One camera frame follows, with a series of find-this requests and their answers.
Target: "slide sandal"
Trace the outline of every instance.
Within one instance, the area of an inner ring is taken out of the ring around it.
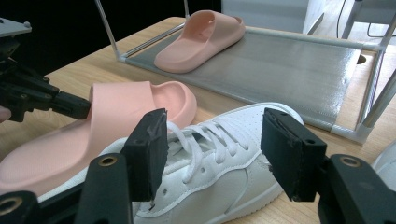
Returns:
[[[187,73],[239,41],[245,34],[242,19],[212,10],[193,13],[180,36],[157,54],[154,64],[170,73]]]
[[[24,189],[40,196],[88,166],[112,142],[129,136],[149,111],[165,108],[168,120],[183,128],[197,109],[193,93],[177,81],[97,83],[90,101],[87,119],[40,136],[3,159],[0,194]]]

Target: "shoelace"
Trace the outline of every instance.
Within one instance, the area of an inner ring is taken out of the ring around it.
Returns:
[[[178,138],[181,147],[191,154],[191,163],[188,171],[182,177],[182,181],[185,184],[192,179],[204,157],[204,152],[193,133],[200,134],[207,142],[213,145],[213,149],[216,150],[215,161],[218,164],[224,162],[227,152],[234,156],[238,145],[248,150],[248,133],[241,131],[241,125],[229,119],[219,118],[199,125],[191,125],[184,129],[184,131],[188,130],[187,132],[182,132],[176,124],[170,121],[167,121],[167,127]]]

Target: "table surface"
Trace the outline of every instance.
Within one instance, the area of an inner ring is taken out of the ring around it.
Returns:
[[[169,18],[154,24],[136,34],[130,35],[118,42],[121,52],[126,52],[152,37],[181,24],[184,19]],[[366,59],[365,63],[357,64],[354,76],[348,87],[345,101],[342,104],[340,115],[336,124],[354,129],[359,115],[361,99],[365,90],[367,75],[373,64],[375,53],[363,51],[361,55]],[[396,48],[389,46],[381,76],[378,80],[377,94],[382,90],[385,83],[396,68]],[[105,47],[88,55],[74,63],[54,71],[47,75],[50,83],[77,96],[88,99],[92,83],[95,82],[124,82],[124,81],[151,81],[160,84],[172,80],[145,69],[134,67],[126,63],[118,62],[111,46]],[[193,123],[211,119],[214,116],[246,105],[221,94],[207,91],[192,85],[188,85],[195,94],[198,102],[198,111]],[[66,116],[51,111],[35,110],[26,113],[25,121],[17,123],[6,121],[0,124],[0,160],[11,150],[28,142],[40,135],[59,129],[73,122]],[[322,131],[307,125],[308,129],[328,144],[327,155],[348,154],[361,158],[369,163],[373,162],[380,152],[396,139],[396,99],[392,99],[384,111],[375,128],[363,145],[347,140],[338,135]],[[318,197],[313,203],[292,203],[285,193],[265,206],[260,211],[232,223],[319,223]]]

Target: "white sneaker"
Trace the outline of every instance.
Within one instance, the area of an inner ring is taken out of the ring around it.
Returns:
[[[134,223],[222,223],[275,199],[282,188],[260,148],[265,107],[287,112],[303,123],[293,109],[277,103],[244,106],[183,130],[168,123],[173,133],[168,134],[170,148],[155,206],[133,203]],[[102,154],[120,152],[126,139]],[[82,173],[69,185],[82,182]]]
[[[384,149],[372,167],[388,188],[396,191],[396,140]]]

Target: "black cable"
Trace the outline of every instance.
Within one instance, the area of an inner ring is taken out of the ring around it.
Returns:
[[[369,36],[369,37],[379,37],[379,38],[382,38],[382,37],[385,37],[384,35],[370,35],[370,27],[371,27],[371,23],[369,24],[369,27],[367,28],[367,36]]]
[[[337,35],[337,38],[338,38],[338,25],[340,24],[340,18],[341,18],[341,14],[343,13],[343,10],[344,10],[344,5],[346,4],[346,1],[347,1],[347,0],[344,0],[344,3],[343,3],[343,5],[341,6],[341,11],[340,11],[340,14],[338,15],[338,20],[337,20],[337,30],[336,30],[336,35]]]

